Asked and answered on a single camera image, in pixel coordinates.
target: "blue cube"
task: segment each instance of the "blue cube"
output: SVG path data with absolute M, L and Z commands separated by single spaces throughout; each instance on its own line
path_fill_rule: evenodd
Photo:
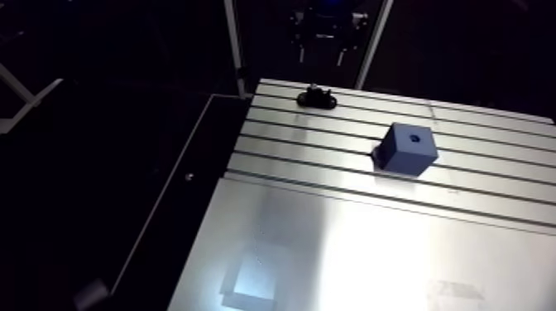
M 382 170 L 419 176 L 439 153 L 428 127 L 392 123 L 373 157 Z

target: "black clamp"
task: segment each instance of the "black clamp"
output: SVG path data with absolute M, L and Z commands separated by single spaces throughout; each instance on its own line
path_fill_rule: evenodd
M 303 107 L 334 109 L 338 101 L 331 95 L 331 90 L 324 92 L 316 84 L 311 84 L 307 88 L 307 92 L 301 93 L 297 97 L 297 104 Z

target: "hole in cube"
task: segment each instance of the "hole in cube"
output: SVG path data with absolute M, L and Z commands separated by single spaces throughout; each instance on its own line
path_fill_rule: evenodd
M 410 135 L 410 139 L 412 142 L 420 142 L 421 139 L 417 135 Z

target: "vertical post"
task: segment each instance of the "vertical post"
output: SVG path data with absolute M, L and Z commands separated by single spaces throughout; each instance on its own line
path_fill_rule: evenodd
M 234 6 L 234 0 L 224 0 L 224 8 L 226 9 L 226 20 L 228 21 L 230 45 L 232 46 L 233 66 L 236 70 L 237 91 L 239 92 L 239 98 L 244 99 L 246 97 L 245 81 L 239 76 L 239 70 L 242 68 L 242 51 L 237 33 L 236 8 Z
M 381 11 L 378 13 L 378 18 L 376 19 L 375 27 L 372 30 L 371 40 L 367 46 L 367 51 L 365 52 L 365 58 L 363 59 L 363 64 L 359 70 L 359 75 L 357 76 L 357 81 L 355 83 L 355 89 L 362 89 L 365 80 L 367 79 L 367 74 L 369 73 L 369 68 L 371 67 L 372 59 L 375 56 L 376 48 L 378 47 L 378 42 L 381 40 L 382 31 L 388 16 L 390 15 L 390 9 L 394 0 L 383 0 Z

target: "metal plate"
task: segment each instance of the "metal plate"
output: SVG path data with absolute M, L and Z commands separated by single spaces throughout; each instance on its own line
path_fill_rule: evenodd
M 556 237 L 221 179 L 171 311 L 554 310 Z
M 461 213 L 484 214 L 493 218 L 509 218 L 517 222 L 556 226 L 556 207 L 552 204 L 478 194 L 418 181 L 359 174 L 240 153 L 232 155 L 228 171 L 317 188 L 423 204 Z
M 333 110 L 317 108 L 303 108 L 293 99 L 273 98 L 257 95 L 252 102 L 253 107 L 279 109 L 287 112 L 296 112 L 304 115 L 362 122 L 377 126 L 389 127 L 393 122 L 407 123 L 422 127 L 430 127 L 434 134 L 457 137 L 468 140 L 482 140 L 495 143 L 504 143 L 513 146 L 524 146 L 547 151 L 556 151 L 556 138 L 538 136 L 501 130 L 493 127 L 479 127 L 468 124 L 443 122 L 437 119 L 423 117 L 410 117 L 389 112 L 373 112 L 370 110 L 337 106 Z
M 260 84 L 256 90 L 257 94 L 260 95 L 279 96 L 289 99 L 297 98 L 297 95 L 301 91 L 300 89 L 292 89 L 272 84 Z M 392 101 L 386 99 L 354 97 L 342 93 L 335 93 L 333 96 L 338 100 L 339 107 L 358 108 L 371 112 L 388 112 L 396 115 L 432 119 L 437 122 L 448 122 L 448 124 L 455 123 L 541 136 L 556 136 L 556 127 L 552 124 L 486 115 L 480 112 L 466 112 L 449 108 L 439 108 L 430 104 L 392 104 Z
M 253 107 L 249 110 L 247 120 L 379 140 L 388 132 L 388 126 L 386 125 L 352 122 L 257 107 Z M 556 153 L 552 151 L 542 151 L 522 146 L 513 146 L 492 141 L 479 141 L 456 136 L 445 136 L 442 134 L 434 135 L 434 141 L 440 150 L 457 151 L 473 155 L 502 158 L 505 160 L 522 161 L 533 165 L 556 167 Z
M 261 79 L 261 84 L 271 84 L 271 85 L 279 85 L 279 86 L 286 86 L 293 89 L 298 89 L 299 91 L 306 89 L 307 84 L 302 84 L 298 82 L 291 82 L 291 81 L 280 81 L 274 79 Z M 358 91 L 354 89 L 342 89 L 342 88 L 335 88 L 331 86 L 321 85 L 322 88 L 325 89 L 332 89 L 335 93 L 342 93 L 346 95 L 352 95 L 354 97 L 361 97 L 361 98 L 376 98 L 376 99 L 385 99 L 392 101 L 394 103 L 410 103 L 416 105 L 426 105 L 426 106 L 433 106 L 436 108 L 447 108 L 454 111 L 459 112 L 478 112 L 482 115 L 486 116 L 499 116 L 499 117 L 507 117 L 516 120 L 523 120 L 523 121 L 531 121 L 531 122 L 541 122 L 546 124 L 554 124 L 554 121 L 548 117 L 539 117 L 539 116 L 532 116 L 529 114 L 518 113 L 518 112 L 508 112 L 503 110 L 497 110 L 492 108 L 484 108 L 484 107 L 477 107 L 471 105 L 464 105 L 460 103 L 446 103 L 441 102 L 438 100 L 428 100 L 423 98 L 409 98 L 406 96 L 398 96 L 398 95 L 391 95 L 385 93 L 374 93 L 374 92 L 367 92 L 367 91 Z
M 556 201 L 554 187 L 552 185 L 446 169 L 438 166 L 429 167 L 419 178 L 415 179 L 404 175 L 390 175 L 380 172 L 375 168 L 369 155 L 356 155 L 348 152 L 292 145 L 285 142 L 251 137 L 239 137 L 236 144 L 236 152 L 316 165 L 334 170 L 345 170 L 363 175 L 405 180 L 411 183 L 437 185 L 453 190 L 466 190 L 505 198 L 556 204 L 554 202 Z
M 242 135 L 270 141 L 289 142 L 294 145 L 315 146 L 358 155 L 368 155 L 369 151 L 373 150 L 381 142 L 376 138 L 339 135 L 252 121 L 246 121 L 243 124 Z M 469 155 L 450 150 L 440 150 L 439 158 L 433 163 L 433 166 L 521 179 L 536 183 L 556 184 L 556 169 L 554 168 L 513 160 L 494 159 L 488 156 Z

